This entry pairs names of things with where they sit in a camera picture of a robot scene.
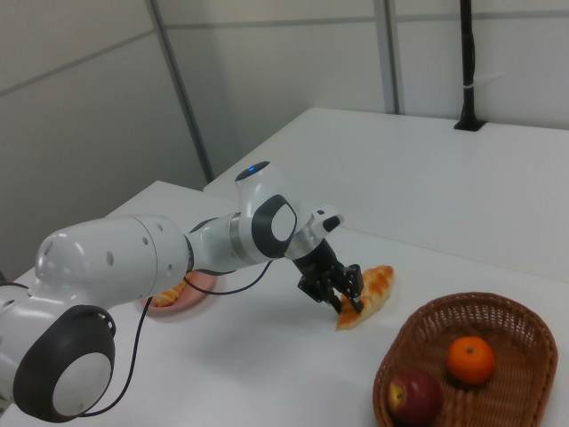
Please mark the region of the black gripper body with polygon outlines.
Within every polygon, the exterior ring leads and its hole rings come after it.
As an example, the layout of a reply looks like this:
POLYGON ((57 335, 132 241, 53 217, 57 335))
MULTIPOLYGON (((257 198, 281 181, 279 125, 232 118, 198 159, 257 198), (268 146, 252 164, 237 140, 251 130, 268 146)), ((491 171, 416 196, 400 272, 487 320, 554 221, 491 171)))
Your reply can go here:
POLYGON ((326 239, 309 254, 293 259, 293 264, 301 273, 298 288, 303 292, 318 292, 318 284, 323 289, 337 285, 341 264, 326 239))

